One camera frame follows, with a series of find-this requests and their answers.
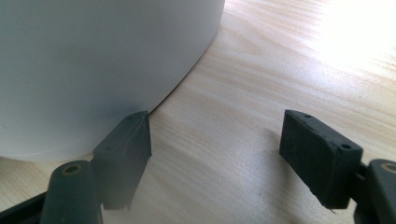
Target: screw hole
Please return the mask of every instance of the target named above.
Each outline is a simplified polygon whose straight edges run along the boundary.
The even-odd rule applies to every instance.
[[[341,147],[346,148],[346,149],[350,149],[351,148],[351,146],[347,145],[347,144],[343,144],[343,145],[341,145]]]
[[[77,173],[79,173],[79,171],[81,170],[81,166],[80,165],[69,165],[66,168],[64,168],[62,170],[62,174],[64,175],[75,175]]]

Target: black bracket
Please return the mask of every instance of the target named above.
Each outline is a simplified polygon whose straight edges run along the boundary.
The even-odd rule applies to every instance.
[[[55,169],[47,193],[0,213],[0,223],[103,223],[100,204],[130,207],[150,156],[149,113],[132,114],[99,144],[90,162]]]
[[[357,204],[355,223],[396,223],[396,162],[361,163],[363,149],[320,120],[286,110],[279,153],[329,209]]]

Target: black mount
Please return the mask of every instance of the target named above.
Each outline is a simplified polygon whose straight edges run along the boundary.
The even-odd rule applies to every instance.
[[[130,207],[151,156],[149,113],[123,119],[93,151],[53,171],[47,193],[0,213],[2,224],[99,224],[105,209]]]
[[[396,162],[361,163],[363,149],[320,120],[286,110],[280,155],[329,209],[357,203],[358,224],[396,223]]]

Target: white cylindrical object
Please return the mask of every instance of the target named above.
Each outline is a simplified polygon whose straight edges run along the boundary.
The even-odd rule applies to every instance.
[[[0,156],[92,151],[189,72],[224,0],[0,1]]]

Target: wooden table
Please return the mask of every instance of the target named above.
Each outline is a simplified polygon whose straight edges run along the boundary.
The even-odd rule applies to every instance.
[[[227,0],[202,59],[150,115],[153,156],[131,211],[106,223],[353,223],[278,155],[285,109],[396,161],[396,5]],[[0,160],[0,210],[62,162]]]

